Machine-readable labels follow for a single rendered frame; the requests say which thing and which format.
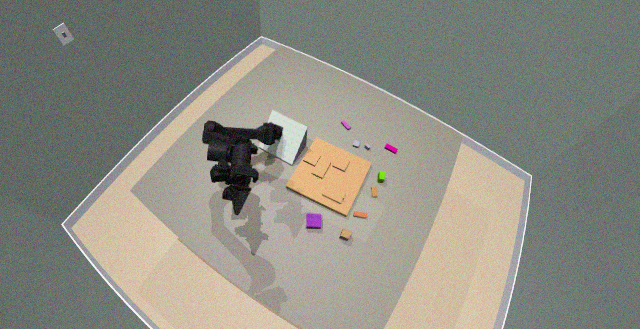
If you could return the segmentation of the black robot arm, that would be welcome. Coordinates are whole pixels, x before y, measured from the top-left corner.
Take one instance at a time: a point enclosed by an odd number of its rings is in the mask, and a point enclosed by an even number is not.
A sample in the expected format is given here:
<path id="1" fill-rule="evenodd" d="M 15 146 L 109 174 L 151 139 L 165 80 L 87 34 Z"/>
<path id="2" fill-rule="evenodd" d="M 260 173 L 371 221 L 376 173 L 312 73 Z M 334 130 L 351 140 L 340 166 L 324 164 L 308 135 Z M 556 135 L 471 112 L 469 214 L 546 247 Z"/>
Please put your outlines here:
<path id="1" fill-rule="evenodd" d="M 218 165 L 210 170 L 212 183 L 225 181 L 229 185 L 228 180 L 236 169 L 231 161 L 244 159 L 251 164 L 251 154 L 257 154 L 258 147 L 250 139 L 272 145 L 275 140 L 280 140 L 282 129 L 283 127 L 272 122 L 263 123 L 258 129 L 245 129 L 223 127 L 215 121 L 207 121 L 204 124 L 202 142 L 209 144 L 207 160 L 218 161 Z"/>

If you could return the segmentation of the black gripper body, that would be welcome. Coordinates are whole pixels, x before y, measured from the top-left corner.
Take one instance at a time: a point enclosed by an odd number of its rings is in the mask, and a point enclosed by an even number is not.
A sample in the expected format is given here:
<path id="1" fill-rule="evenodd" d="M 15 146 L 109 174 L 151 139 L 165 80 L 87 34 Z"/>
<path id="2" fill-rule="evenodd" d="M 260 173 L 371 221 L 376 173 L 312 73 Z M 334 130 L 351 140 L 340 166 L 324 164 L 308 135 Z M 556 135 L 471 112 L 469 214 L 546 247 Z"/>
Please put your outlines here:
<path id="1" fill-rule="evenodd" d="M 251 178 L 253 178 L 253 183 L 256 183 L 259 179 L 259 172 L 257 169 L 252 168 L 252 165 L 244 159 L 235 159 L 231 161 L 232 165 L 235 165 L 235 171 L 232 176 L 228 180 L 228 184 L 237 184 L 242 185 L 249 188 L 249 183 L 251 182 Z M 251 177 L 251 178 L 250 178 Z M 231 200 L 231 197 L 227 195 L 227 190 L 229 187 L 222 192 L 223 200 Z"/>

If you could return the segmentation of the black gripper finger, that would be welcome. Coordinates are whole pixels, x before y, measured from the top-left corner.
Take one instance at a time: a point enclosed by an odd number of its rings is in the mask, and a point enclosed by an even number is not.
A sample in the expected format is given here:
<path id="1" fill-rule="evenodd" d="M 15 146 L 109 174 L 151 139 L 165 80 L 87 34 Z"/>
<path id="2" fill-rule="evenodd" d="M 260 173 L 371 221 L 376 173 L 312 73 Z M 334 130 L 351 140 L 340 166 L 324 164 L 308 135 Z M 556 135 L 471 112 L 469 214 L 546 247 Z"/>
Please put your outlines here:
<path id="1" fill-rule="evenodd" d="M 232 194 L 232 192 L 230 190 L 227 190 L 227 195 L 229 195 L 231 197 L 232 200 L 232 206 L 233 206 L 233 211 L 234 211 L 234 195 Z"/>
<path id="2" fill-rule="evenodd" d="M 229 190 L 234 195 L 234 213 L 236 215 L 239 215 L 249 193 L 251 192 L 251 188 L 242 185 L 231 184 L 229 186 Z"/>

